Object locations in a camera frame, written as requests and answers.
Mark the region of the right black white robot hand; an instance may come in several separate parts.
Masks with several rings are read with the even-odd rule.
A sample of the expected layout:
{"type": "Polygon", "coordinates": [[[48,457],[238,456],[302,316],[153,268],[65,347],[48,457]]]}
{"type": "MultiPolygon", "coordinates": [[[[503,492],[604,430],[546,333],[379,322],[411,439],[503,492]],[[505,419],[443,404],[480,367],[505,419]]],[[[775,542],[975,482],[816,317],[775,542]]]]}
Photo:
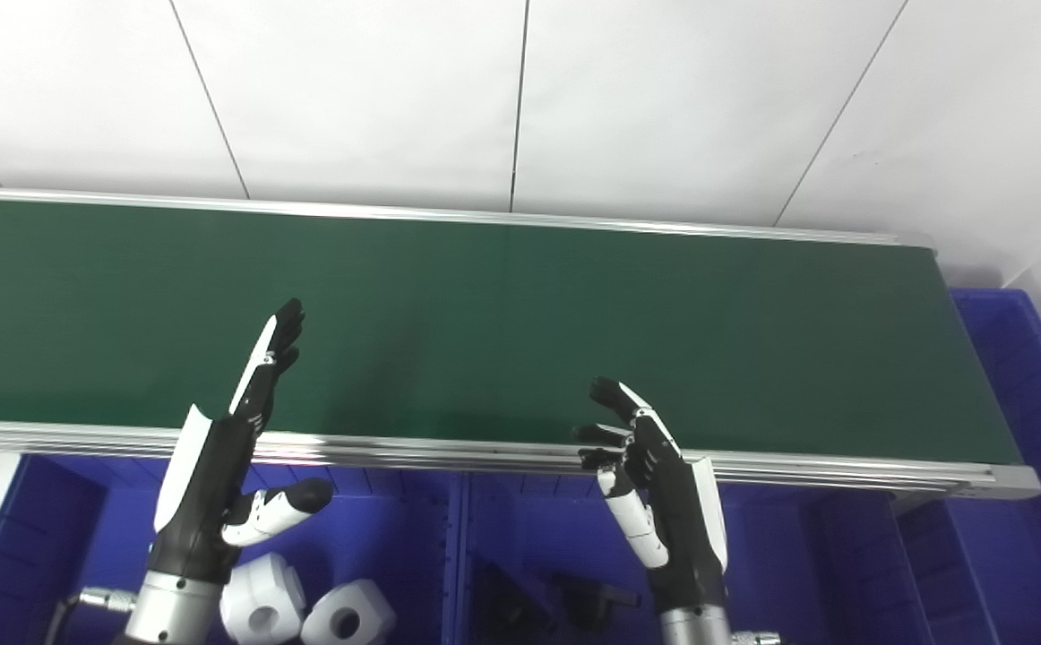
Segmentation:
{"type": "Polygon", "coordinates": [[[636,558],[646,568],[656,612],[726,605],[727,536],[714,469],[691,462],[659,413],[628,385],[595,377],[590,399],[619,417],[619,427],[573,430],[581,466],[636,558]]]}

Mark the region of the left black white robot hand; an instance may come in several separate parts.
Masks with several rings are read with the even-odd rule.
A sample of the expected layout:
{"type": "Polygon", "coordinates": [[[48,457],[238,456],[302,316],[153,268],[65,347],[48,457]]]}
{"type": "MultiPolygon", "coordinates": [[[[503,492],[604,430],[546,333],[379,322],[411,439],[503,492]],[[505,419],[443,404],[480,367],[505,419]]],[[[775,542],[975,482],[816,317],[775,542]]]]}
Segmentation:
{"type": "Polygon", "coordinates": [[[161,482],[147,576],[226,584],[242,548],[275,538],[331,502],[335,490],[324,478],[243,491],[280,376],[296,363],[304,319],[298,298],[266,319],[222,416],[210,419],[191,407],[161,482]]]}

